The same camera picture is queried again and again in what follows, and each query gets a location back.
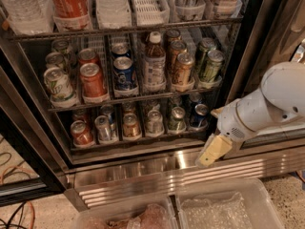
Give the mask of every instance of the bottle cap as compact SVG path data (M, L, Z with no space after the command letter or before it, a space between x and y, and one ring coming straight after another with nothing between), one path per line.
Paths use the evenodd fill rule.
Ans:
M158 31L153 31L150 34L150 41L152 43L159 43L161 41L161 34Z

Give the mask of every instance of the bottle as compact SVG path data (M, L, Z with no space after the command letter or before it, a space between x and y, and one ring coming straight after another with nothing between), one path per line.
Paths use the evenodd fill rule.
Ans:
M150 33L149 43L145 48L143 65L143 82L147 85L160 85L164 83L166 53L161 46L161 33Z

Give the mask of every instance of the bottle label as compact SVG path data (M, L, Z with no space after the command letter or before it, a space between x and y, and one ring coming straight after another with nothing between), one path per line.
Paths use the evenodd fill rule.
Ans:
M143 79L145 84L158 85L164 82L165 56L144 57Z

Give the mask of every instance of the beverage cooler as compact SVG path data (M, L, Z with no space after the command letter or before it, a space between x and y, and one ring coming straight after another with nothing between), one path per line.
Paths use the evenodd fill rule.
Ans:
M305 168L302 118L195 164L217 132L212 110L254 91L272 65L302 62L305 0L11 1L1 0L1 122L38 176L3 185L3 204L64 193L84 211Z

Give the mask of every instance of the white robotic arm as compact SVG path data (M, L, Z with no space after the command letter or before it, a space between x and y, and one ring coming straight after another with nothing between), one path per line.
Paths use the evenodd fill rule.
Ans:
M266 71L256 91L223 107L217 122L220 135L214 135L210 143L207 142L197 162L208 166L229 152L233 141L243 142L267 127L284 125L305 116L304 91L303 64L274 65Z

